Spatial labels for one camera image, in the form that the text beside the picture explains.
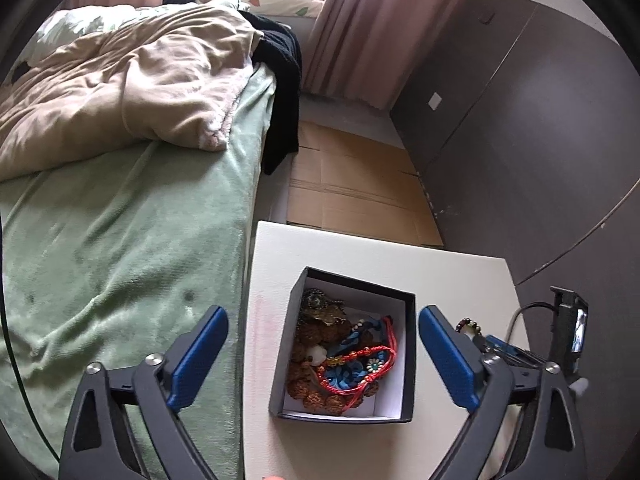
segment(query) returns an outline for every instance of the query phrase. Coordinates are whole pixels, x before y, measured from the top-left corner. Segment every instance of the black box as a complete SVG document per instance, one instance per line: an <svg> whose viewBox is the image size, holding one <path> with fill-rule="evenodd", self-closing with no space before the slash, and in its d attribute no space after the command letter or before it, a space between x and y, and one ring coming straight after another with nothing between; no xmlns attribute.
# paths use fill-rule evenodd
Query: black box
<svg viewBox="0 0 640 480"><path fill-rule="evenodd" d="M319 288L333 299L344 300L345 313L348 316L359 317L361 314L357 311L364 311L373 316L391 316L394 322L397 340L394 366L380 379L380 390L375 396L366 397L362 405L348 410L342 416L308 412L300 400L292 399L286 392L287 370L302 293L306 288L311 287ZM409 422L414 415L415 344L415 295L306 267L289 296L289 307L271 388L269 411L271 415L280 418L311 422L339 424Z"/></svg>

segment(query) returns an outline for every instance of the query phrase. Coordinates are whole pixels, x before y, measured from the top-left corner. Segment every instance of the floor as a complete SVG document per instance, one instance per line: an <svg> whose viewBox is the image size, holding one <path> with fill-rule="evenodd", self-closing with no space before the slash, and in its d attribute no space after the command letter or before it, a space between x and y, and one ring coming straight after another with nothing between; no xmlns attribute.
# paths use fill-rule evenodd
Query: floor
<svg viewBox="0 0 640 480"><path fill-rule="evenodd" d="M404 148L388 113L363 103L303 94L300 97L300 120ZM254 227L260 220L281 224L287 222L292 158L293 155L289 155L273 174L260 175L255 197Z"/></svg>

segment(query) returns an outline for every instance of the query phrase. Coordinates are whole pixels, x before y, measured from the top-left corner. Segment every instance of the green bedsheet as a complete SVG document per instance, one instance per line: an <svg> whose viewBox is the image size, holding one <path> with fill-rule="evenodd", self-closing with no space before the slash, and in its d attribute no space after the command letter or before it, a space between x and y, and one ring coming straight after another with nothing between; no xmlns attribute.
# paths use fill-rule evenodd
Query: green bedsheet
<svg viewBox="0 0 640 480"><path fill-rule="evenodd" d="M12 343L57 450L86 364L136 365L218 304L228 313L229 336L181 417L218 478L241 478L242 284L274 89L273 74L256 68L226 152L151 142L0 184ZM3 342L0 419L23 455L57 476ZM133 419L158 476L148 436L139 416Z"/></svg>

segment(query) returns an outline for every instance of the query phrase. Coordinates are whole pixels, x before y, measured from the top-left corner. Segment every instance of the gray wall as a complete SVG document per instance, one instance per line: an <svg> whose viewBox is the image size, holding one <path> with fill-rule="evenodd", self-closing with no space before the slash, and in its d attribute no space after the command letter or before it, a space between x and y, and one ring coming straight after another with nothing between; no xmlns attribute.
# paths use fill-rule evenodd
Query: gray wall
<svg viewBox="0 0 640 480"><path fill-rule="evenodd" d="M443 97L436 111L426 105L434 91ZM392 119L447 249L504 257L515 283L640 177L640 76L613 41L527 0L462 0ZM551 300L550 285L590 303L582 372L591 385L578 411L592 480L609 474L640 428L639 218L640 190L516 288L522 303ZM531 347L546 353L549 320L530 312Z"/></svg>

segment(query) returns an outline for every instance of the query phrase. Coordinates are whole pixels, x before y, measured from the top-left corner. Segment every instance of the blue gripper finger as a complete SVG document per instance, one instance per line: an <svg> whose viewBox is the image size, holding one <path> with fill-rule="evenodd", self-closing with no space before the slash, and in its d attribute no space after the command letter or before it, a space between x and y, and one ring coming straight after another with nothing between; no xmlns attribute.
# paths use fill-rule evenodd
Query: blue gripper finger
<svg viewBox="0 0 640 480"><path fill-rule="evenodd" d="M191 406L226 340L229 329L226 312L221 307L212 309L215 309L212 315L211 309L205 314L208 319L204 320L202 327L201 320L192 332L181 335L167 352L169 357L174 346L178 346L180 338L192 340L170 375L171 390L166 404L174 412Z"/></svg>
<svg viewBox="0 0 640 480"><path fill-rule="evenodd" d="M480 351L466 335L456 332L434 305L421 311L418 332L451 400L473 413L480 404L478 390L483 374Z"/></svg>

